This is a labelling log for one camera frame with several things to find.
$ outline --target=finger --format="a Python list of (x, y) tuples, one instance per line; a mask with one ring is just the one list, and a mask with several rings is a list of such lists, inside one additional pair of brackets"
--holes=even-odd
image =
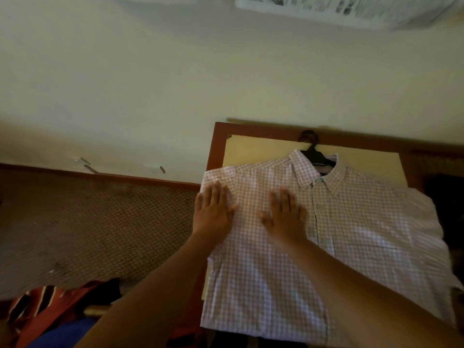
[(219, 204), (219, 195), (221, 194), (221, 183), (219, 181), (214, 182), (212, 185), (212, 193), (211, 193), (211, 204), (217, 205)]
[(270, 209), (272, 210), (272, 216), (277, 216), (280, 214), (280, 204), (277, 200), (277, 196), (274, 192), (269, 193), (269, 203)]
[(203, 194), (198, 193), (195, 198), (195, 212), (201, 210), (201, 202), (203, 201)]
[(229, 194), (229, 188), (222, 186), (221, 195), (219, 196), (219, 205), (227, 205), (227, 195)]
[(298, 215), (297, 199), (292, 193), (290, 193), (289, 199), (290, 199), (290, 212), (295, 215)]
[(231, 206), (229, 210), (227, 211), (227, 215), (229, 216), (229, 220), (233, 219), (233, 216), (235, 215), (235, 211), (239, 208), (237, 204)]
[(303, 205), (298, 206), (298, 219), (301, 222), (306, 222), (306, 216), (308, 215), (308, 211)]
[(286, 189), (280, 190), (280, 204), (282, 206), (282, 212), (290, 211), (289, 193)]
[(211, 188), (212, 185), (206, 186), (205, 190), (203, 191), (203, 206), (208, 206), (211, 204)]
[(272, 230), (273, 223), (269, 214), (264, 211), (258, 211), (258, 217), (261, 220), (263, 226), (270, 232)]

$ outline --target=carpet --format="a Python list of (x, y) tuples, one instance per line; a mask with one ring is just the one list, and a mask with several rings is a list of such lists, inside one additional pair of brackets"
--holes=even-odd
[(191, 233), (196, 192), (0, 170), (0, 299), (120, 277), (128, 290)]

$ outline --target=black hanger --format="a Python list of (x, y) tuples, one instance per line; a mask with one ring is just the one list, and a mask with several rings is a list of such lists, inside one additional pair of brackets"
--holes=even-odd
[(302, 154), (308, 158), (308, 160), (316, 166), (335, 166), (335, 162), (332, 160), (327, 159), (322, 152), (316, 150), (316, 145), (319, 143), (319, 137), (317, 136), (316, 132), (311, 131), (311, 130), (306, 130), (303, 131), (300, 134), (300, 138), (298, 141), (301, 141), (302, 139), (306, 137), (311, 137), (312, 138), (312, 143), (311, 146), (308, 148), (308, 150), (301, 150)]

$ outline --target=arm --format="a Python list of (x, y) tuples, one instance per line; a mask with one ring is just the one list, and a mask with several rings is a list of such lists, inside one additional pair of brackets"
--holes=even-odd
[(346, 266), (305, 234), (306, 210), (281, 190), (271, 193), (272, 217), (259, 217), (270, 241), (306, 274), (348, 338), (360, 348), (464, 347), (452, 327), (402, 295)]
[(227, 207), (227, 193), (227, 187), (215, 183), (197, 195), (193, 233), (187, 242), (116, 302), (76, 348), (166, 346), (202, 265), (232, 227), (237, 207)]

